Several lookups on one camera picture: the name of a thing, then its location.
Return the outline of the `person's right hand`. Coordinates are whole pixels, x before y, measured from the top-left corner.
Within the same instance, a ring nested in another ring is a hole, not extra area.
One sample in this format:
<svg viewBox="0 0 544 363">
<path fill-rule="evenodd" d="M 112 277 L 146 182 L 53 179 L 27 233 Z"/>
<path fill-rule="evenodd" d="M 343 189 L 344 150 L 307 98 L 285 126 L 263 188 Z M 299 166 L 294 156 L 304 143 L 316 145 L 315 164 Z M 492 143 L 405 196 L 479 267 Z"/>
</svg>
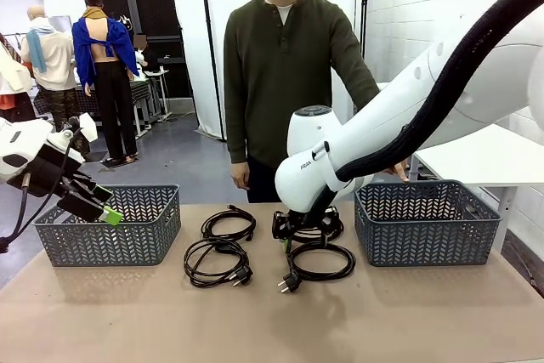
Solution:
<svg viewBox="0 0 544 363">
<path fill-rule="evenodd" d="M 230 166 L 231 178 L 238 189 L 249 189 L 250 168 L 247 162 L 233 163 Z"/>
</svg>

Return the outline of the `person's left hand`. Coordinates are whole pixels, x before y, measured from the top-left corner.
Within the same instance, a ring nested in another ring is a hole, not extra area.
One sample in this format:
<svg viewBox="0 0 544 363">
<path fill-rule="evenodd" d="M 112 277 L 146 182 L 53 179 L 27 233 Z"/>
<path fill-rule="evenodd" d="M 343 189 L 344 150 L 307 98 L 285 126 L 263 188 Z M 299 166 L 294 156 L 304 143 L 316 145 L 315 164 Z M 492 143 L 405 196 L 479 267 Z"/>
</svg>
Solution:
<svg viewBox="0 0 544 363">
<path fill-rule="evenodd" d="M 391 175 L 397 175 L 399 179 L 405 183 L 409 181 L 409 177 L 406 175 L 406 169 L 408 168 L 407 161 L 396 163 L 392 167 L 388 167 L 384 170 L 385 173 Z"/>
</svg>

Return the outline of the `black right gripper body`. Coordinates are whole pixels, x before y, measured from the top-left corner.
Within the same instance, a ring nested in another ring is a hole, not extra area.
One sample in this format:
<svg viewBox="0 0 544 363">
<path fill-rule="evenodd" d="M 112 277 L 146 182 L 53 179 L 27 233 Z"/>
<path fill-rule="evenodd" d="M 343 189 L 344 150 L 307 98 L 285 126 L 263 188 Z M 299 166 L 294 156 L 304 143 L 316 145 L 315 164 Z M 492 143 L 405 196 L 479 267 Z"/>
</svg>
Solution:
<svg viewBox="0 0 544 363">
<path fill-rule="evenodd" d="M 299 213 L 291 211 L 291 232 L 299 232 L 301 230 L 323 230 L 322 220 L 324 213 L 308 212 Z"/>
</svg>

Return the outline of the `background seated person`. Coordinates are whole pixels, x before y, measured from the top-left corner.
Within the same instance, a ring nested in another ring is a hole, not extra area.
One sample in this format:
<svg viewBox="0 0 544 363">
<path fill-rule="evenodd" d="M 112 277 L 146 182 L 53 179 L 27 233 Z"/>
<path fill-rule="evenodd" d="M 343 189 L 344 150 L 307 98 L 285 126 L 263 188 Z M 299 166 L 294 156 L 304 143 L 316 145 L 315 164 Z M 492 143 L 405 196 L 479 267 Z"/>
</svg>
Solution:
<svg viewBox="0 0 544 363">
<path fill-rule="evenodd" d="M 137 66 L 139 67 L 138 77 L 143 77 L 144 68 L 148 65 L 143 54 L 145 48 L 147 47 L 147 36 L 145 34 L 134 34 L 133 47 L 136 56 Z"/>
</svg>

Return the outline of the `person's right forearm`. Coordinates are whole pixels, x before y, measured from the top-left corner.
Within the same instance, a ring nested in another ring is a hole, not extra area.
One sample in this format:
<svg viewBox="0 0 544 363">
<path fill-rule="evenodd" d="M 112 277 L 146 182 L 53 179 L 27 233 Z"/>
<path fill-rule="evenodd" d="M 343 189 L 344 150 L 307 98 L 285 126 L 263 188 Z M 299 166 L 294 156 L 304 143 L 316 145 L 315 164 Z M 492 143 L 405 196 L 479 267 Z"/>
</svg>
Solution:
<svg viewBox="0 0 544 363">
<path fill-rule="evenodd" d="M 227 145 L 232 164 L 247 161 L 247 132 L 243 109 L 228 108 L 226 111 Z"/>
</svg>

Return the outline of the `mannequin with beige sweater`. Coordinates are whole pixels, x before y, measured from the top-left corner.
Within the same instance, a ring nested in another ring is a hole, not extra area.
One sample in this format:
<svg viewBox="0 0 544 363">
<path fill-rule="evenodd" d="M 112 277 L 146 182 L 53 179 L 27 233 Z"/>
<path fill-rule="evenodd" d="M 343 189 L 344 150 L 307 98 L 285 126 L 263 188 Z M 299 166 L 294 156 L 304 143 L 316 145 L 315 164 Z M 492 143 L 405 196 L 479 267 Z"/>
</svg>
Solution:
<svg viewBox="0 0 544 363">
<path fill-rule="evenodd" d="M 73 116 L 81 114 L 74 75 L 71 35 L 54 28 L 41 6 L 27 9 L 30 29 L 21 44 L 21 58 L 30 63 L 59 132 Z"/>
</svg>

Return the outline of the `person's left forearm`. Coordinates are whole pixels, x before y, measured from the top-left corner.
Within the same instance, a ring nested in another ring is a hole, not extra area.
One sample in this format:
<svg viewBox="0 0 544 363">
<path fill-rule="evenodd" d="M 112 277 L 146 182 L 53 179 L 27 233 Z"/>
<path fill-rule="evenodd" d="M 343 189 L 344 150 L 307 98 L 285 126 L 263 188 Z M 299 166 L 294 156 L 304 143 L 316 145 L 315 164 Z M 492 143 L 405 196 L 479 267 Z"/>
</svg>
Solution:
<svg viewBox="0 0 544 363">
<path fill-rule="evenodd" d="M 379 87 L 371 74 L 350 81 L 347 90 L 354 103 L 354 114 L 359 113 L 379 94 Z"/>
</svg>

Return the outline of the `grey plastic lattice basket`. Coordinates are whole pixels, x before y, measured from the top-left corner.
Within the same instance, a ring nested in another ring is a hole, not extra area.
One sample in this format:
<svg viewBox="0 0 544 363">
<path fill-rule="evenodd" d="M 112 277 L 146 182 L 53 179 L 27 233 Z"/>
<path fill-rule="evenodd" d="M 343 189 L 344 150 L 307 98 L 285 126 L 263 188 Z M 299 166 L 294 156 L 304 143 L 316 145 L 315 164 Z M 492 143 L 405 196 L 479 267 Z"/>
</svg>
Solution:
<svg viewBox="0 0 544 363">
<path fill-rule="evenodd" d="M 355 228 L 376 267 L 487 263 L 500 214 L 455 180 L 373 183 L 355 193 Z"/>
<path fill-rule="evenodd" d="M 153 266 L 167 255 L 180 228 L 177 184 L 107 185 L 106 202 L 122 219 L 89 223 L 54 206 L 34 221 L 55 267 Z"/>
</svg>

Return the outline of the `dark grid wall panel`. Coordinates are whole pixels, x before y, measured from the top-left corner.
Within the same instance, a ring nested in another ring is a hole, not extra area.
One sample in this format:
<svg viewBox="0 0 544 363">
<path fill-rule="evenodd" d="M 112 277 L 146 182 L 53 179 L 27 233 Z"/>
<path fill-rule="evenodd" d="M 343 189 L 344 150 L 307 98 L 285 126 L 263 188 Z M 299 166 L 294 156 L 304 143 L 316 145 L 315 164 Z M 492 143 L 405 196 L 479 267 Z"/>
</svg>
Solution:
<svg viewBox="0 0 544 363">
<path fill-rule="evenodd" d="M 158 63 L 167 72 L 165 95 L 170 111 L 175 115 L 195 111 L 184 43 L 174 0 L 104 0 L 110 17 L 128 17 L 133 34 L 144 34 Z"/>
</svg>

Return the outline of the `white side table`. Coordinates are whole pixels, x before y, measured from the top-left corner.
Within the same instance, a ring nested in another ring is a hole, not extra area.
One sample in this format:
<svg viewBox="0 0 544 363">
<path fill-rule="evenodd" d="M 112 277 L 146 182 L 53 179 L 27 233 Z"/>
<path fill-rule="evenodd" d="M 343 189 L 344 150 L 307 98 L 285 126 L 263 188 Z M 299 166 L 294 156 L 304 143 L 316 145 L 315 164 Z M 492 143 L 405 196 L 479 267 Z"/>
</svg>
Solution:
<svg viewBox="0 0 544 363">
<path fill-rule="evenodd" d="M 424 166 L 438 179 L 454 179 L 487 193 L 498 189 L 497 211 L 501 215 L 493 248 L 502 249 L 512 231 L 544 260 L 544 195 L 535 201 L 537 220 L 522 220 L 519 210 L 523 189 L 544 189 L 544 146 L 498 125 L 446 144 L 419 150 L 412 155 L 410 180 Z"/>
</svg>

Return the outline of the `person in olive shirt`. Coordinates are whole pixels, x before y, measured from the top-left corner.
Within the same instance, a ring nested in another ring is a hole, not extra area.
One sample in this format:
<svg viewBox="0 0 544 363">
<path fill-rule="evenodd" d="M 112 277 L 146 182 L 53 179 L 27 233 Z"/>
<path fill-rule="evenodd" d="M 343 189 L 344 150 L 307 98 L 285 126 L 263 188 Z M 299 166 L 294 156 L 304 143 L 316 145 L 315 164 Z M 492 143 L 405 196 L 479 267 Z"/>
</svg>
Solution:
<svg viewBox="0 0 544 363">
<path fill-rule="evenodd" d="M 251 203 L 278 202 L 275 172 L 287 157 L 292 114 L 332 104 L 332 74 L 347 89 L 371 74 L 346 14 L 327 0 L 252 0 L 224 33 L 224 103 L 243 109 Z"/>
</svg>

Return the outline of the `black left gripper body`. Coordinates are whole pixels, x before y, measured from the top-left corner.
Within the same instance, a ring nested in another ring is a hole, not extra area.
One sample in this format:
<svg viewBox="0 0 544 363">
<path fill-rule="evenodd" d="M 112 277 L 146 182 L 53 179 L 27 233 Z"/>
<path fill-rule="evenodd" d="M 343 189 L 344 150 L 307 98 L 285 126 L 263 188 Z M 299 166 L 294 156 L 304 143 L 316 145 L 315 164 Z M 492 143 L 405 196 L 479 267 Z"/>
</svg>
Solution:
<svg viewBox="0 0 544 363">
<path fill-rule="evenodd" d="M 44 145 L 37 156 L 28 163 L 25 172 L 31 175 L 28 192 L 31 196 L 42 198 L 50 191 L 52 195 L 64 200 L 69 196 L 92 199 L 91 179 L 80 171 L 83 156 L 70 148 L 65 153 L 51 145 Z"/>
</svg>

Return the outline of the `background white desk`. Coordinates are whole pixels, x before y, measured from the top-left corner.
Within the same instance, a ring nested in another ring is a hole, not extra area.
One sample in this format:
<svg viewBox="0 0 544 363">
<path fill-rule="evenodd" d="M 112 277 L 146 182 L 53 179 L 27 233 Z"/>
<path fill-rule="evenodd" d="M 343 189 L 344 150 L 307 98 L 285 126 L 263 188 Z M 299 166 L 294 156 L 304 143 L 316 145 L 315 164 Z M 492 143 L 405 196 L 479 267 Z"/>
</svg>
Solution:
<svg viewBox="0 0 544 363">
<path fill-rule="evenodd" d="M 163 68 L 141 71 L 130 82 L 137 139 L 151 130 L 154 123 L 165 122 L 172 115 L 167 99 L 167 73 Z"/>
</svg>

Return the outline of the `mannequin with blue garment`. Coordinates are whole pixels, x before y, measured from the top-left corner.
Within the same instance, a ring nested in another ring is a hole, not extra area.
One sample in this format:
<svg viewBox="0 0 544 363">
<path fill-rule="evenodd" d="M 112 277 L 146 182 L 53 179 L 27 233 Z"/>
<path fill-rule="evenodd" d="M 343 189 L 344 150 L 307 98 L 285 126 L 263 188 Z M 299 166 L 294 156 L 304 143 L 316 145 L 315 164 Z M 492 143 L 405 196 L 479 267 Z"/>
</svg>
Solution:
<svg viewBox="0 0 544 363">
<path fill-rule="evenodd" d="M 138 74 L 128 29 L 108 17 L 103 0 L 86 9 L 71 29 L 77 75 L 86 95 L 96 94 L 109 158 L 116 166 L 138 159 L 130 81 Z"/>
</svg>

